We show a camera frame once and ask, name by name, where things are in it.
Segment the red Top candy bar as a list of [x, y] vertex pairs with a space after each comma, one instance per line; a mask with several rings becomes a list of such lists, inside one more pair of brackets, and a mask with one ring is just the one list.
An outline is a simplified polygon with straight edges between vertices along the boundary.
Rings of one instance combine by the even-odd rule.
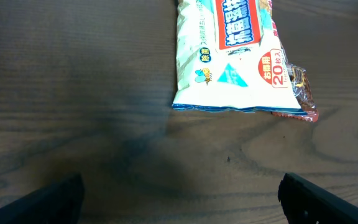
[[274, 116], [295, 118], [309, 122], [316, 122], [319, 118], [319, 111], [313, 99], [310, 88], [310, 83], [306, 76], [306, 70], [302, 67], [296, 66], [285, 59], [287, 71], [291, 80], [293, 94], [298, 101], [304, 114], [272, 112]]

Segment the yellow snack bag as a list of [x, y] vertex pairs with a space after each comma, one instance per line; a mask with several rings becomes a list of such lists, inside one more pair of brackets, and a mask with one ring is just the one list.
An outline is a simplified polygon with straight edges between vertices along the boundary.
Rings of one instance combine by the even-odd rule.
[[180, 0], [176, 110], [303, 115], [271, 0]]

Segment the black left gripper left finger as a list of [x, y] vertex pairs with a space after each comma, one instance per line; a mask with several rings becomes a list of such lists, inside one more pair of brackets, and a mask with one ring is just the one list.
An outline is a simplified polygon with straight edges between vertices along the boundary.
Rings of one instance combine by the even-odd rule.
[[77, 224], [85, 187], [73, 174], [0, 208], [0, 224]]

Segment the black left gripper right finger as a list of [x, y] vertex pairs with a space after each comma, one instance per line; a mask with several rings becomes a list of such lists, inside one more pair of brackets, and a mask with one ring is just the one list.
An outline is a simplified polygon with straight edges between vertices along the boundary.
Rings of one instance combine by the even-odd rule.
[[358, 207], [314, 183], [286, 173], [278, 201], [289, 224], [358, 224]]

